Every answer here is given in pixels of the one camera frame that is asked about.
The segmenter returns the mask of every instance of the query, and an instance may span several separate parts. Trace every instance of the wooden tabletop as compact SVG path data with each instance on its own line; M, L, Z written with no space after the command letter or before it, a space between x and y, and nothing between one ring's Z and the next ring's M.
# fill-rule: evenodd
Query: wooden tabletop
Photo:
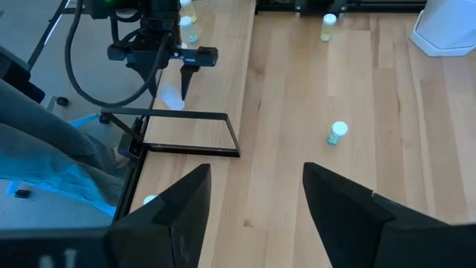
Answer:
M331 267L306 203L304 162L438 220L476 221L476 53L426 56L408 39L416 18L346 14L322 43L322 18L260 13L242 157L149 153L132 210L210 163L201 268ZM333 147L326 136L337 120L350 131Z

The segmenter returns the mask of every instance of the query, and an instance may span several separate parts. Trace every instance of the white plastic object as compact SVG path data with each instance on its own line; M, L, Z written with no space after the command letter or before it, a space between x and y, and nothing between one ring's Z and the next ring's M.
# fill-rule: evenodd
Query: white plastic object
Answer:
M321 41L329 42L332 29L337 22L337 17L334 14L326 14L322 19Z
M182 6L181 14L183 16L189 16L192 18L192 22L196 22L196 12L192 0L180 0L180 5Z
M162 86L161 99L171 110L182 110L185 108L185 101L181 99L179 90L171 83Z
M154 198L156 198L157 196L156 195L152 195L152 196L148 196L146 198L144 198L144 205L147 204L148 202L154 200Z
M464 56L476 47L475 0L428 0L410 39L430 57Z
M349 126L343 121L337 121L332 124L329 136L327 136L327 142L331 145L337 145L339 141L347 134Z
M183 16L180 18L180 27L184 31L185 36L188 39L190 44L196 43L199 41L199 36L195 32L195 27L192 23L192 17Z

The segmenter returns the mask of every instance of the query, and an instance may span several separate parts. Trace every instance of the floor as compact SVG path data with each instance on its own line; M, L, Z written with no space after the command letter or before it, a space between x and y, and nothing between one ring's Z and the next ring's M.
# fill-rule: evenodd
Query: floor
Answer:
M1 1L0 45L28 61L36 47L48 20L56 11L60 0ZM31 80L43 89L48 101L52 95L67 97L71 105L56 106L54 113L64 120L72 121L100 111L83 100L70 86L64 66L64 44L73 16L63 15L51 35L44 51L33 67ZM136 24L120 25L123 36L137 28ZM107 20L94 21L82 16L74 38L72 62L79 84L86 92L103 101L118 101L132 94L143 83L134 71L123 62L107 59L106 49L112 42ZM151 97L141 96L130 107L148 107ZM132 123L133 117L122 117ZM122 131L114 125L102 125L98 121L83 127L87 133L110 147L118 145ZM78 226L104 226L112 218L89 204L73 201L67 197L46 191L33 190L29 200L8 197L7 183L0 183L0 229L53 228Z
M151 153L133 208L211 163L200 267L216 268L330 267L303 192L304 162L448 223L476 221L476 52L425 56L408 40L415 20L346 14L326 44L319 18L256 16L242 157ZM350 132L331 147L337 120Z

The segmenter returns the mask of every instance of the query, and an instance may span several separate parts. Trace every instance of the person's leg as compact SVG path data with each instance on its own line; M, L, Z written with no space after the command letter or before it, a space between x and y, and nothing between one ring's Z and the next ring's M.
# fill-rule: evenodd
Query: person's leg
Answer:
M57 148L15 128L0 124L0 179L89 202L113 215L123 180L69 158Z
M115 156L99 141L75 129L0 80L0 123L51 144L72 159L112 173Z

